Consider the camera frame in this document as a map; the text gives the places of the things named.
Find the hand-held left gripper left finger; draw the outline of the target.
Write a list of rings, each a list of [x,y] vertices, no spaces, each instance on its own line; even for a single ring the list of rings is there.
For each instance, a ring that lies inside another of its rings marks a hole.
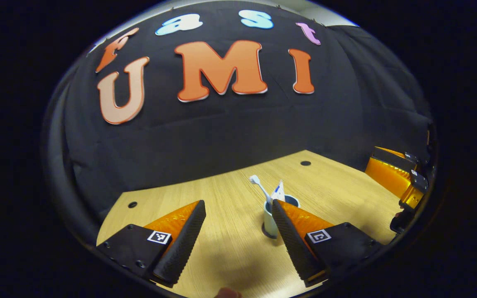
[[[130,223],[97,246],[108,259],[141,279],[173,287],[206,218],[204,200],[192,202],[145,226]]]

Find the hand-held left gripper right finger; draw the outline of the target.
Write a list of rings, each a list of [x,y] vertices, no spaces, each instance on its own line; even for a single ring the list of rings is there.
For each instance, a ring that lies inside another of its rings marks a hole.
[[[334,225],[278,199],[271,209],[290,260],[306,287],[340,281],[383,249],[352,223]]]

